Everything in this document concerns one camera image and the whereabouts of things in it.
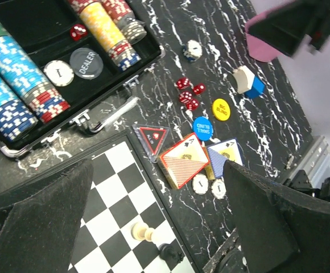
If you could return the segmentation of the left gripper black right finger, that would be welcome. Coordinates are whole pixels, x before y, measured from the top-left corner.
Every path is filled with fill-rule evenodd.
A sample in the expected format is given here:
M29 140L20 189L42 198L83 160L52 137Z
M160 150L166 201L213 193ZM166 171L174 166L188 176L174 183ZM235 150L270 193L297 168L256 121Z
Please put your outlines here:
M250 272L330 272L330 177L313 197L232 161L223 175Z

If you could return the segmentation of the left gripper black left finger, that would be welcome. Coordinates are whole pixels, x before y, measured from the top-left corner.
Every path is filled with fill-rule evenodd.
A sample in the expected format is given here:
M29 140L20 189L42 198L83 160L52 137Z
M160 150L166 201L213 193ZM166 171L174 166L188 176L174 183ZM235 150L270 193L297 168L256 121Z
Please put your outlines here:
M67 272L93 179L88 159L0 194L0 272Z

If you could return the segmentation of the black poker set case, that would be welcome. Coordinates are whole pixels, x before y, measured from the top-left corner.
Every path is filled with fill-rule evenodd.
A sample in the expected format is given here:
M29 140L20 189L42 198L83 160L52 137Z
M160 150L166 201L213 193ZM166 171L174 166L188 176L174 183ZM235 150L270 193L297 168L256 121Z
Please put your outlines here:
M26 154L163 52L129 1L0 1L0 151Z

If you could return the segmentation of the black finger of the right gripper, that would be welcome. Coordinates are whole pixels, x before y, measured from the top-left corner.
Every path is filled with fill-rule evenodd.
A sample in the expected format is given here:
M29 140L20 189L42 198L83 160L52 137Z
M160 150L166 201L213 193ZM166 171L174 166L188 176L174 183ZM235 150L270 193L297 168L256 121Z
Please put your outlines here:
M309 36L309 47L316 51L319 49L317 14L316 5L282 5L267 10L261 19L248 27L248 34L286 56L293 56Z

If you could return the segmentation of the grey white chip stack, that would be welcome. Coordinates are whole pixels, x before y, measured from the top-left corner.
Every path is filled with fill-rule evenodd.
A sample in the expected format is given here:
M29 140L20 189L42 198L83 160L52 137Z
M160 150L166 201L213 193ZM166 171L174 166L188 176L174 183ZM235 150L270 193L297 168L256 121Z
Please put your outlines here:
M183 55L188 61L196 61L203 55L201 44L195 40L189 40L183 46Z

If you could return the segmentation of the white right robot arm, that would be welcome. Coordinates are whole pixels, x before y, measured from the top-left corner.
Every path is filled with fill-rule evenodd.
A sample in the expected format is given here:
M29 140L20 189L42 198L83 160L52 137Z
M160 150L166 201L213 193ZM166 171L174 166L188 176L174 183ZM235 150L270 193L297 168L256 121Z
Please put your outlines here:
M245 24L249 55L264 63L297 52L305 36L312 51L330 37L330 1L288 1L256 15ZM283 185L330 201L330 147L315 136L307 152L283 179Z

